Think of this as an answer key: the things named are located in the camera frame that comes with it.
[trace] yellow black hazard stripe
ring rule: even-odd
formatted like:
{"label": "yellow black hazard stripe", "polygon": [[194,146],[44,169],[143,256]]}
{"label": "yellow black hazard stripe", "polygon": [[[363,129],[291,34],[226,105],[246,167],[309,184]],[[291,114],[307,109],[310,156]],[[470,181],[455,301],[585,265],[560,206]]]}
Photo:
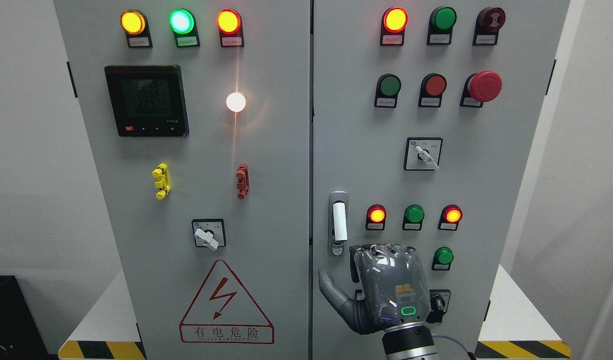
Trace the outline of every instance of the yellow black hazard stripe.
{"label": "yellow black hazard stripe", "polygon": [[122,359],[146,360],[142,342],[130,341],[72,341],[57,352],[60,359]]}
{"label": "yellow black hazard stripe", "polygon": [[[60,359],[146,360],[142,342],[67,341],[57,353]],[[478,359],[570,359],[564,341],[479,341]]]}
{"label": "yellow black hazard stripe", "polygon": [[570,359],[571,350],[564,341],[478,341],[478,359]]}

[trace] white indicator light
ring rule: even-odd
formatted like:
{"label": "white indicator light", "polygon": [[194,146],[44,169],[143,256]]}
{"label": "white indicator light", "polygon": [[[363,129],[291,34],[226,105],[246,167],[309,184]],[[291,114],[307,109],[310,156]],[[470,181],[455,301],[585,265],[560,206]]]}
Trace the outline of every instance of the white indicator light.
{"label": "white indicator light", "polygon": [[234,113],[241,112],[247,105],[247,98],[241,92],[231,92],[226,97],[226,107]]}

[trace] lightning bolt symbol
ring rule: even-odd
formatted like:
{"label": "lightning bolt symbol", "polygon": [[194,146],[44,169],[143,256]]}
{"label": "lightning bolt symbol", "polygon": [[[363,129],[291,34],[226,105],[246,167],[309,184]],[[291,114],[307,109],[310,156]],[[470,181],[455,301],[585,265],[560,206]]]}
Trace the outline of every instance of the lightning bolt symbol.
{"label": "lightning bolt symbol", "polygon": [[219,318],[220,316],[222,316],[222,313],[221,313],[222,310],[224,310],[224,308],[227,307],[229,302],[231,300],[233,300],[233,297],[236,296],[236,294],[238,293],[237,291],[234,291],[234,292],[229,292],[228,294],[221,294],[221,295],[217,296],[217,294],[220,292],[220,290],[222,290],[224,285],[227,284],[227,281],[229,281],[229,279],[226,278],[226,277],[223,277],[222,280],[220,281],[220,283],[215,288],[215,291],[213,291],[213,294],[211,295],[211,297],[208,298],[209,301],[212,301],[212,300],[216,300],[216,299],[222,299],[223,297],[228,297],[228,300],[224,303],[224,305],[222,305],[220,310],[215,312],[215,314],[213,314],[213,320],[215,320],[215,319]]}

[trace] red indicator light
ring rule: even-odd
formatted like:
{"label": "red indicator light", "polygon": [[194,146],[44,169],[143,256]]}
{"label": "red indicator light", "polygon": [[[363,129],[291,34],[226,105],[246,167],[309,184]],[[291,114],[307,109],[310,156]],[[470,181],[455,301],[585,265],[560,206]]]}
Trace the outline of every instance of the red indicator light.
{"label": "red indicator light", "polygon": [[382,205],[373,205],[368,208],[366,216],[373,223],[382,223],[387,218],[387,210]]}
{"label": "red indicator light", "polygon": [[242,18],[234,9],[224,9],[217,13],[217,28],[227,35],[232,35],[242,28]]}
{"label": "red indicator light", "polygon": [[462,210],[460,210],[457,206],[449,207],[444,210],[444,220],[447,223],[455,224],[458,223],[462,219]]}
{"label": "red indicator light", "polygon": [[409,22],[409,15],[407,10],[402,7],[391,7],[382,16],[384,29],[394,34],[404,30],[407,27],[407,22]]}

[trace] green indicator light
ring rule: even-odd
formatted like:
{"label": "green indicator light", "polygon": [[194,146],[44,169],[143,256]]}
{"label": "green indicator light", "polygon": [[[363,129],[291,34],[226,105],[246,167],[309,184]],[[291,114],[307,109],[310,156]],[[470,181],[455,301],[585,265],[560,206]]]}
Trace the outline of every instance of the green indicator light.
{"label": "green indicator light", "polygon": [[193,15],[185,9],[175,9],[169,14],[169,25],[177,34],[188,34],[195,26]]}
{"label": "green indicator light", "polygon": [[449,30],[456,24],[458,15],[452,7],[438,7],[431,16],[433,27],[438,30]]}
{"label": "green indicator light", "polygon": [[400,91],[400,80],[395,76],[387,76],[380,82],[380,91],[386,96],[394,96]]}
{"label": "green indicator light", "polygon": [[402,308],[402,310],[400,310],[400,312],[405,317],[410,317],[411,315],[416,314],[416,308],[414,306],[405,306]]}
{"label": "green indicator light", "polygon": [[435,260],[442,265],[448,265],[453,262],[453,251],[448,247],[442,247],[435,251]]}
{"label": "green indicator light", "polygon": [[404,211],[404,217],[410,223],[418,224],[425,218],[425,210],[420,205],[411,205]]}

